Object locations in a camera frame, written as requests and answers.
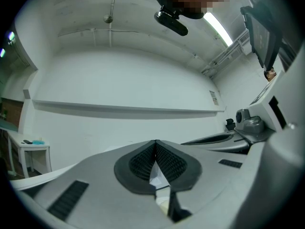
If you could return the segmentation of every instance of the black vent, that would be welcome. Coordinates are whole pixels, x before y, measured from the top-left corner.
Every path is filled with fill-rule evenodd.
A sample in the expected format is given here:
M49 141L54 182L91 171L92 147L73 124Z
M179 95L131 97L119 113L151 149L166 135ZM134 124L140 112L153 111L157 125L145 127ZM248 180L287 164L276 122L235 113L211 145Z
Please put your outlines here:
M219 164L222 164L225 166L231 166L231 167L238 168L238 169L242 166L242 163L235 162L232 160L227 160L227 159L222 159L221 161L219 161Z
M88 187L88 183L74 181L66 191L49 207L48 211L63 221L69 216L81 196Z
M152 144L150 147L134 156L129 162L129 167L138 178L149 181L154 162L155 149L154 144Z
M187 168L185 160L156 143L156 161L165 178L170 183Z

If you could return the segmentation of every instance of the table leg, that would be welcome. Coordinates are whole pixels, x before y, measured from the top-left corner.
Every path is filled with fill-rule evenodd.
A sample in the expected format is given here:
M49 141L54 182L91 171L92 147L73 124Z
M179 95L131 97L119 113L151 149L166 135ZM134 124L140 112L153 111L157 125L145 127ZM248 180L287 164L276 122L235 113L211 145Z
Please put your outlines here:
M34 164L33 164L33 156L32 156L32 152L30 151L29 152L29 154L30 154L30 170L31 170L31 172L33 172L34 171Z
M0 141L0 147L2 147L3 130L2 130L2 129L0 129L0 132L1 132L1 141Z
M51 172L51 158L50 158L50 147L46 149L46 165L48 172Z
M24 149L23 148L20 148L20 158L21 158L21 165L22 165L24 178L29 178L29 174L28 174L28 170L27 170L27 164L25 163L25 155L24 155Z
M20 159L20 148L18 148L18 161L21 163L21 159Z
M8 135L8 142L9 142L8 144L9 144L9 155L10 155L10 166L13 171L13 176L16 176L15 167L14 167L14 163L13 163L13 155L11 153L11 141L10 141L9 135Z

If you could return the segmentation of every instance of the blue object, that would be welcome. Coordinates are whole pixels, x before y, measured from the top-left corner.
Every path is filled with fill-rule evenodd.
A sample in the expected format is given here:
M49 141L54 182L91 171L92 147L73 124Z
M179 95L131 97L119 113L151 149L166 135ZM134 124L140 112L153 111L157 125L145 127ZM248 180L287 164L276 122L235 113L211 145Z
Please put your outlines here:
M32 143L33 143L34 145L43 145L43 144L44 144L44 141L33 140Z
M15 126L14 124L6 121L6 120L2 120L0 119L0 129L2 130L6 130L6 131L18 131L18 127Z

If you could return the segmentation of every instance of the fluorescent light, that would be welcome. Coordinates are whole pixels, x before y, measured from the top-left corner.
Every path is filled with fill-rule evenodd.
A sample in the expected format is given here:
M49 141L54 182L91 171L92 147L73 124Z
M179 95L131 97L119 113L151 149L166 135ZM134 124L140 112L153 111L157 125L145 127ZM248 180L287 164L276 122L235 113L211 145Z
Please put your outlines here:
M212 15L210 12L207 12L204 15L204 18L206 21L209 22L210 25L213 26L213 28L223 38L224 42L229 47L233 43L233 41L230 38L229 34L225 31L224 27L221 25L221 23L217 20L217 18L215 18L214 15Z
M0 57L3 58L4 54L5 54L5 50L4 50L4 48L2 48L1 52L0 52Z
M11 31L9 34L9 40L12 41L14 38L15 38L15 34L14 32Z

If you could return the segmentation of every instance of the ceiling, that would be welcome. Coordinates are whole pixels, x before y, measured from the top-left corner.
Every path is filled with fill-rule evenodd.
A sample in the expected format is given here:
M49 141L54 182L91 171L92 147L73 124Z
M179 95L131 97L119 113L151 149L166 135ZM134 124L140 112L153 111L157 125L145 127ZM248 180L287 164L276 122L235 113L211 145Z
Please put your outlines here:
M226 46L204 20L183 16L180 22L189 29L180 36L154 20L160 9L156 0L115 0L111 39L110 25L103 21L110 14L112 0L40 0L42 23L54 53L63 48L121 46L152 52L202 72ZM248 0L227 0L210 9L234 41L244 31L240 7Z

